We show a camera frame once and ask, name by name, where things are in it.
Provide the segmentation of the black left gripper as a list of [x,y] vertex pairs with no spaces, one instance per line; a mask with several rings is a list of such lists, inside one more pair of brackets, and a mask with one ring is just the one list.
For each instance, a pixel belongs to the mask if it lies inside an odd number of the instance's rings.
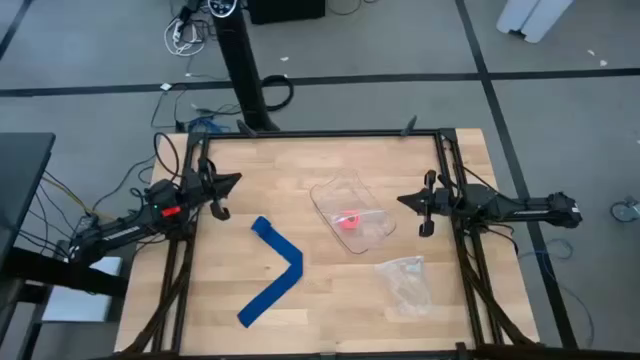
[[184,175],[184,202],[189,207],[195,207],[209,201],[213,217],[226,221],[231,215],[221,201],[229,196],[241,178],[241,173],[218,174],[211,160],[200,158],[198,160],[198,170],[189,169]]

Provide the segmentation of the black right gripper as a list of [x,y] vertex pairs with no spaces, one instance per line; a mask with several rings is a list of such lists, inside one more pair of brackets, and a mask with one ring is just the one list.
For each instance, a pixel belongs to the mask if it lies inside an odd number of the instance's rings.
[[430,237],[434,233],[433,214],[450,216],[453,213],[457,202],[453,195],[454,189],[458,190],[459,187],[448,176],[429,170],[424,177],[424,190],[397,197],[400,203],[414,212],[421,212],[423,217],[419,227],[421,237]]

